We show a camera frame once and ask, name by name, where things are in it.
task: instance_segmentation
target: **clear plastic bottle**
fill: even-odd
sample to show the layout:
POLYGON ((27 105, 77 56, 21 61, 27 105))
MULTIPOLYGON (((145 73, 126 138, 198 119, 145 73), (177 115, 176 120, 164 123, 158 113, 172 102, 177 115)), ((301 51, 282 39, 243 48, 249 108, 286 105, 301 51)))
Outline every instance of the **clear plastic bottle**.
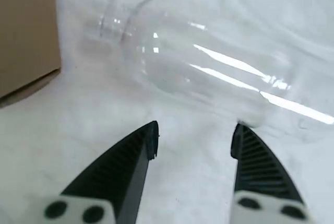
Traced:
POLYGON ((116 65, 123 74, 198 109, 254 127, 270 122, 278 108, 333 124, 329 114, 300 104, 299 94, 306 74, 326 76, 330 68, 246 15, 224 19, 210 9, 192 13, 191 7, 111 0, 94 35, 120 51, 116 65))

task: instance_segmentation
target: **white surface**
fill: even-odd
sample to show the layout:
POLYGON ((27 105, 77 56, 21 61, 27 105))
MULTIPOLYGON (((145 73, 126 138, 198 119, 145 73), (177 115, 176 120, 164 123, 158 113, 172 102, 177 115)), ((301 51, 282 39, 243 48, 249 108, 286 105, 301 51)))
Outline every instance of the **white surface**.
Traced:
MULTIPOLYGON (((236 165, 230 157, 230 141, 239 115, 205 112, 205 108, 176 102, 122 76, 118 48, 93 40, 109 1, 57 0, 62 73, 31 97, 0 110, 0 208, 17 219, 32 199, 57 194, 107 148, 157 120, 158 157, 148 169, 137 223, 227 223, 236 165)), ((248 0, 252 8, 243 0, 168 0, 167 4, 200 19, 210 15, 211 25, 226 32, 224 39, 242 45, 244 51, 278 51, 280 60, 285 59, 288 66, 292 63, 289 75, 282 73, 291 81, 284 99, 334 116, 329 54, 333 30, 323 31, 324 26, 314 23, 308 26, 316 20, 312 11, 330 18, 325 5, 331 7, 331 3, 325 3, 322 10, 308 10, 301 26, 296 24, 300 17, 291 10, 305 14, 300 8, 308 8, 308 2, 293 0, 298 6, 278 14, 285 1, 291 0, 248 0), (268 10, 267 2, 275 9, 268 10), (298 37, 289 33, 297 30, 290 25, 298 25, 298 37), (314 38, 320 43, 311 47, 314 38), (298 48, 298 54, 284 48, 287 44, 298 48)), ((263 59, 257 57, 244 61, 262 65, 263 59)), ((269 64, 265 71, 270 73, 272 68, 276 66, 269 64)), ((232 87, 223 92, 228 95, 232 87)), ((242 96, 242 92, 235 93, 228 107, 239 107, 242 96)), ((275 107, 255 131, 288 170, 311 215, 319 223, 332 223, 333 126, 275 107)))

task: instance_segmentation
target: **brown cardboard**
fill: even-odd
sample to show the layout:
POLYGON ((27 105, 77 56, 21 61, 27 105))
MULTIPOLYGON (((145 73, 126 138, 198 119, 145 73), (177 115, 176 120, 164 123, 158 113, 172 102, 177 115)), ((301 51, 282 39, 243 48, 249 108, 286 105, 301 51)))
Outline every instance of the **brown cardboard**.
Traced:
POLYGON ((0 98, 59 69, 55 0, 0 0, 0 98))

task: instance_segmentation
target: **cardboard box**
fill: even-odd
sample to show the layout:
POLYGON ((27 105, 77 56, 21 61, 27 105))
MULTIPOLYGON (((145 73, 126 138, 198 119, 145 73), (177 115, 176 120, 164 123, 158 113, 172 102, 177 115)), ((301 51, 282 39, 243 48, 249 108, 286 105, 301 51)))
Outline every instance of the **cardboard box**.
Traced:
POLYGON ((55 0, 0 0, 0 5, 0 98, 8 101, 22 92, 26 97, 29 84, 54 76, 61 57, 55 0))

